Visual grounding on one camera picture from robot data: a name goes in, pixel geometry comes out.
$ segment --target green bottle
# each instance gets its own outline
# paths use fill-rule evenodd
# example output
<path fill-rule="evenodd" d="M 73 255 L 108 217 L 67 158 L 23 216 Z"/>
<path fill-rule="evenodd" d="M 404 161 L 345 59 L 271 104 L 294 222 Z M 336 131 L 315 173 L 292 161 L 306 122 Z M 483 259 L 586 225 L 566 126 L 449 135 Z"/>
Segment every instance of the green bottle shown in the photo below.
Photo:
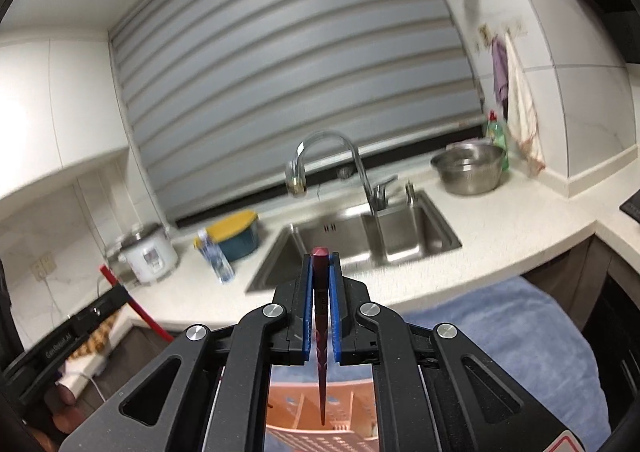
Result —
<path fill-rule="evenodd" d="M 504 161 L 502 161 L 502 170 L 509 168 L 509 157 L 507 153 L 507 138 L 504 136 L 504 130 L 502 125 L 498 122 L 498 117 L 495 111 L 489 112 L 489 123 L 486 126 L 486 136 L 491 140 L 495 146 L 504 148 Z"/>

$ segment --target electrical outlet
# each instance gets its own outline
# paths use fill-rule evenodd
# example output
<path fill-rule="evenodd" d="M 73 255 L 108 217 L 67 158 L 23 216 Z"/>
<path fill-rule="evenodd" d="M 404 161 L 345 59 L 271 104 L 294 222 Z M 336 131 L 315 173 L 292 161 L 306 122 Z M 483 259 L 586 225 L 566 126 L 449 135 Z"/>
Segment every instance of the electrical outlet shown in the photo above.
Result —
<path fill-rule="evenodd" d="M 37 280 L 44 280 L 47 278 L 47 272 L 44 269 L 44 265 L 40 259 L 31 264 L 31 273 Z"/>
<path fill-rule="evenodd" d="M 40 257 L 40 262 L 42 263 L 47 276 L 51 275 L 57 268 L 56 260 L 53 258 L 53 255 L 50 251 L 46 252 Z"/>
<path fill-rule="evenodd" d="M 50 251 L 40 255 L 40 258 L 31 264 L 31 273 L 37 280 L 46 279 L 56 270 L 56 260 Z"/>

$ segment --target white cabinet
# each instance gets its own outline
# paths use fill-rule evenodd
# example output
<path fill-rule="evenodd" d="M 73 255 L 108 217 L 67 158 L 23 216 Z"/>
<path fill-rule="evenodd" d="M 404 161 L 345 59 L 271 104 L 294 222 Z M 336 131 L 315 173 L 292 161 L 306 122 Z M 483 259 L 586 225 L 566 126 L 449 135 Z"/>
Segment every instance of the white cabinet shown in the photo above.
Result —
<path fill-rule="evenodd" d="M 52 40 L 50 89 L 62 165 L 127 149 L 106 41 Z"/>
<path fill-rule="evenodd" d="M 0 38 L 0 219 L 127 148 L 106 35 Z"/>
<path fill-rule="evenodd" d="M 0 46 L 0 198 L 60 170 L 49 99 L 49 41 Z"/>

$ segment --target blue gripper pad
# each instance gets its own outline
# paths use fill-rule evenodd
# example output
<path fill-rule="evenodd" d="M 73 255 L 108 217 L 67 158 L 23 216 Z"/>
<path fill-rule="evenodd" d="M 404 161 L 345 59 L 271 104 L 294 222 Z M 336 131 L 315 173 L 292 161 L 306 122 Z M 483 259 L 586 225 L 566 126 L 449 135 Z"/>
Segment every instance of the blue gripper pad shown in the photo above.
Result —
<path fill-rule="evenodd" d="M 302 349 L 305 353 L 305 361 L 309 359 L 311 352 L 311 330 L 312 330 L 312 307 L 313 307 L 313 294 L 314 294 L 314 267 L 312 266 L 311 259 L 308 259 L 309 267 L 306 272 L 306 295 L 305 295 L 305 320 L 304 320 L 304 333 L 302 335 Z"/>
<path fill-rule="evenodd" d="M 331 343 L 334 347 L 334 362 L 340 363 L 340 313 L 338 294 L 335 288 L 334 257 L 329 256 L 329 309 L 331 311 Z"/>

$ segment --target stainless steel bowl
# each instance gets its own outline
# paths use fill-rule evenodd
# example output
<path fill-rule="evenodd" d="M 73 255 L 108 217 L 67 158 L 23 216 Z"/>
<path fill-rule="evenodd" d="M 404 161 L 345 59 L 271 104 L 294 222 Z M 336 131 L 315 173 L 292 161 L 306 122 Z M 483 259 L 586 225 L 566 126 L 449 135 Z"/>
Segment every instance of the stainless steel bowl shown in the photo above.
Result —
<path fill-rule="evenodd" d="M 500 183 L 502 148 L 487 143 L 460 143 L 436 155 L 431 164 L 451 194 L 474 196 L 493 190 Z"/>

